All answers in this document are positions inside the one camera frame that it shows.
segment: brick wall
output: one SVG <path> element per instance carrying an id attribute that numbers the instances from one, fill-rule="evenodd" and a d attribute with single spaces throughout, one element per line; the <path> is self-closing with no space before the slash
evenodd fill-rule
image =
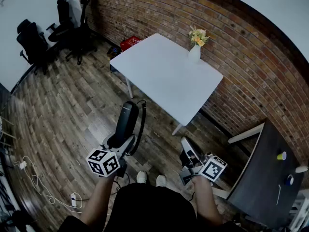
<path id="1" fill-rule="evenodd" d="M 206 29 L 211 40 L 201 58 L 224 78 L 203 109 L 233 135 L 268 117 L 306 162 L 308 63 L 278 28 L 270 34 L 265 24 L 271 22 L 263 24 L 262 16 L 257 22 L 246 8 L 235 0 L 91 0 L 87 17 L 90 28 L 116 44 L 132 35 L 144 39 L 160 33 L 189 50 L 189 26 Z"/>

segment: wooden floor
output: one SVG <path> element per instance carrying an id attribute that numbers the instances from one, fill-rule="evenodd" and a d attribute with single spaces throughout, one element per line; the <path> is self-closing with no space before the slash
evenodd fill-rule
<path id="1" fill-rule="evenodd" d="M 30 73 L 20 84 L 5 112 L 15 124 L 11 129 L 17 137 L 13 141 L 12 161 L 28 156 L 42 183 L 62 202 L 71 204 L 70 195 L 73 192 L 88 199 L 98 178 L 90 172 L 85 157 L 115 130 L 124 102 L 145 99 L 147 116 L 140 147 L 133 157 L 125 157 L 130 182 L 136 181 L 136 175 L 141 170 L 148 173 L 151 184 L 155 183 L 159 174 L 164 174 L 169 188 L 190 199 L 194 191 L 192 184 L 184 187 L 178 176 L 181 169 L 180 139 L 185 135 L 204 152 L 212 151 L 227 161 L 228 167 L 217 183 L 229 189 L 247 160 L 242 151 L 229 146 L 227 138 L 200 114 L 176 136 L 171 136 L 176 121 L 135 86 L 134 98 L 130 99 L 124 77 L 110 73 L 106 55 L 110 45 L 97 44 L 98 51 L 84 56 L 81 65 L 77 65 L 76 58 L 66 62 L 66 52 L 63 51 L 58 60 L 49 65 L 46 76 L 41 71 L 37 76 Z M 29 160 L 25 161 L 28 164 L 27 173 L 33 174 L 33 166 Z M 40 196 L 25 172 L 18 167 L 8 171 L 18 201 L 42 231 L 56 231 L 67 215 L 79 216 L 57 202 L 50 204 L 48 198 Z M 119 179 L 119 183 L 126 185 L 127 178 Z M 42 185 L 39 189 L 47 193 Z M 110 199 L 109 213 L 115 196 Z M 225 220 L 236 213 L 224 200 L 216 198 L 216 203 Z"/>

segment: black office chair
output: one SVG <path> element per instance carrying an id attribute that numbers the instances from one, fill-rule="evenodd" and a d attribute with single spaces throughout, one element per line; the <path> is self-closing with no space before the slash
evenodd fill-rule
<path id="1" fill-rule="evenodd" d="M 58 8 L 58 14 L 59 14 L 59 22 L 60 25 L 55 28 L 55 24 L 53 23 L 50 25 L 46 30 L 51 29 L 54 31 L 48 39 L 51 42 L 58 42 L 65 37 L 68 36 L 70 33 L 70 30 L 74 29 L 74 24 L 71 22 L 71 17 L 69 14 L 70 11 L 70 5 L 67 2 L 67 0 L 57 0 L 57 8 Z"/>
<path id="2" fill-rule="evenodd" d="M 70 50 L 71 52 L 66 56 L 66 60 L 69 61 L 68 57 L 74 53 L 77 53 L 77 64 L 82 63 L 82 51 L 93 49 L 95 52 L 97 49 L 90 44 L 91 30 L 87 24 L 87 17 L 85 18 L 86 7 L 90 0 L 81 0 L 83 5 L 83 11 L 81 15 L 81 26 L 75 28 L 70 35 Z"/>
<path id="3" fill-rule="evenodd" d="M 39 67 L 43 68 L 43 73 L 46 75 L 46 50 L 48 44 L 44 38 L 44 33 L 38 33 L 37 25 L 34 22 L 30 23 L 27 19 L 18 25 L 17 33 L 17 41 L 26 51 L 28 59 L 24 55 L 23 50 L 19 55 L 24 57 L 29 64 L 36 65 L 36 69 L 34 70 L 35 75 L 37 74 L 36 71 Z"/>

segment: white shoe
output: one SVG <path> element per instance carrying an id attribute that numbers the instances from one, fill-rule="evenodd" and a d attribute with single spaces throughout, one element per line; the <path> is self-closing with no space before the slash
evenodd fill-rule
<path id="1" fill-rule="evenodd" d="M 166 178 L 164 175 L 159 175 L 156 179 L 156 187 L 166 187 Z"/>
<path id="2" fill-rule="evenodd" d="M 137 183 L 145 184 L 147 181 L 147 174 L 145 171 L 139 171 L 136 177 Z"/>

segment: yellow flower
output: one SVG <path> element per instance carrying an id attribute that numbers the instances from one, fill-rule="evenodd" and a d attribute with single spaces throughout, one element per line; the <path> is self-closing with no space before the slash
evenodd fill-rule
<path id="1" fill-rule="evenodd" d="M 202 40 L 199 40 L 197 43 L 199 46 L 203 46 L 205 44 Z"/>
<path id="2" fill-rule="evenodd" d="M 195 41 L 195 42 L 198 42 L 198 41 L 200 41 L 201 39 L 200 39 L 198 36 L 193 36 L 191 40 L 192 40 L 192 41 Z"/>

